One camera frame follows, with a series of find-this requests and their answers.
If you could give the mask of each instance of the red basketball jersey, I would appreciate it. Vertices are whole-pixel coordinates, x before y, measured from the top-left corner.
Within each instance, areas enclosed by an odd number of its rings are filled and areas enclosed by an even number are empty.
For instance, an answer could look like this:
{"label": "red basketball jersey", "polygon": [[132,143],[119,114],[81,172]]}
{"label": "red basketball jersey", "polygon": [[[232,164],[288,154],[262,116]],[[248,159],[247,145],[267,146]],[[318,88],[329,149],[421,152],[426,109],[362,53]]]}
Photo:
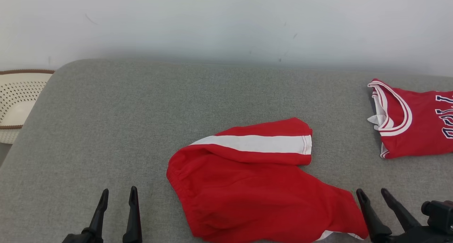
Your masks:
{"label": "red basketball jersey", "polygon": [[417,93],[374,79],[376,115],[368,120],[379,131],[380,156],[427,156],[453,152],[453,91]]}

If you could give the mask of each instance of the basket rim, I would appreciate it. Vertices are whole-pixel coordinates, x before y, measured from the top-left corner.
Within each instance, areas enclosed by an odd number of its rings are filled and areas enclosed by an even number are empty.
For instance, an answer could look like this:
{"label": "basket rim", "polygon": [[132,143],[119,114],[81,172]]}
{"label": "basket rim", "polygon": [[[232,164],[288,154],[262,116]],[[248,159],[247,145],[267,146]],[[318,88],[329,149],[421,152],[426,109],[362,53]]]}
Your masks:
{"label": "basket rim", "polygon": [[[0,75],[6,74],[16,74],[16,73],[47,73],[53,74],[54,70],[43,70],[43,69],[19,69],[19,70],[5,70],[0,71]],[[0,126],[0,130],[14,130],[14,129],[21,129],[24,125],[4,125]]]}

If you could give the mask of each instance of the beige perforated basket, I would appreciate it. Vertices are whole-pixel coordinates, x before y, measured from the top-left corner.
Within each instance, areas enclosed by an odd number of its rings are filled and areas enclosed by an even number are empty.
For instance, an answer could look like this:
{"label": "beige perforated basket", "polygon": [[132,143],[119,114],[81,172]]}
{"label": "beige perforated basket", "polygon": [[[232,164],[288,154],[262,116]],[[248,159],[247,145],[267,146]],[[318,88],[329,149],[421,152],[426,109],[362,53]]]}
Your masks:
{"label": "beige perforated basket", "polygon": [[51,70],[0,71],[0,143],[13,144]]}

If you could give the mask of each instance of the red fabric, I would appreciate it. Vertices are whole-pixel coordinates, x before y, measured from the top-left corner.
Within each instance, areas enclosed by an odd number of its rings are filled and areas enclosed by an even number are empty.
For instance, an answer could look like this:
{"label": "red fabric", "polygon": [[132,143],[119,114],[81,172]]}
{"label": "red fabric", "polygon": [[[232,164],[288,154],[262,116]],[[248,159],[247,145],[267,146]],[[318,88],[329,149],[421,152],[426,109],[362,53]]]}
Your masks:
{"label": "red fabric", "polygon": [[[408,126],[403,132],[379,130],[382,143],[389,151],[384,158],[453,152],[453,91],[417,93],[392,88],[378,79],[372,83],[382,87],[387,99],[387,114],[394,121],[394,127],[400,124]],[[390,90],[407,103],[407,108],[401,106]],[[403,111],[412,117],[410,122],[405,123]]]}
{"label": "red fabric", "polygon": [[[219,135],[311,135],[299,119],[235,127]],[[301,171],[307,155],[191,145],[170,159],[167,178],[195,237],[214,243],[259,239],[313,242],[325,230],[366,238],[353,196]]]}

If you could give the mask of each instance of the gray fabric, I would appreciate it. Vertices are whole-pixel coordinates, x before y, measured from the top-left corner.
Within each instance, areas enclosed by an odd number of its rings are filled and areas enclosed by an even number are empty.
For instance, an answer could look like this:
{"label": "gray fabric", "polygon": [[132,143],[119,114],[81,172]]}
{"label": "gray fabric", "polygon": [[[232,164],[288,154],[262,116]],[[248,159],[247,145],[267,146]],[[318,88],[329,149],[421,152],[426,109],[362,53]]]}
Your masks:
{"label": "gray fabric", "polygon": [[11,144],[0,143],[0,166],[2,165],[3,161],[5,160],[6,155],[10,151]]}
{"label": "gray fabric", "polygon": [[[230,127],[290,117],[314,129],[312,163],[301,169],[346,190],[363,188],[394,233],[402,230],[381,187],[425,223],[424,201],[453,199],[453,156],[381,159],[379,136],[367,122],[373,77],[414,91],[453,89],[453,79],[432,76],[132,60],[67,64],[46,85],[0,167],[2,241],[61,242],[80,233],[108,188],[103,237],[120,242],[135,185],[144,242],[201,242],[165,176],[172,154]],[[336,233],[324,242],[359,241]]]}

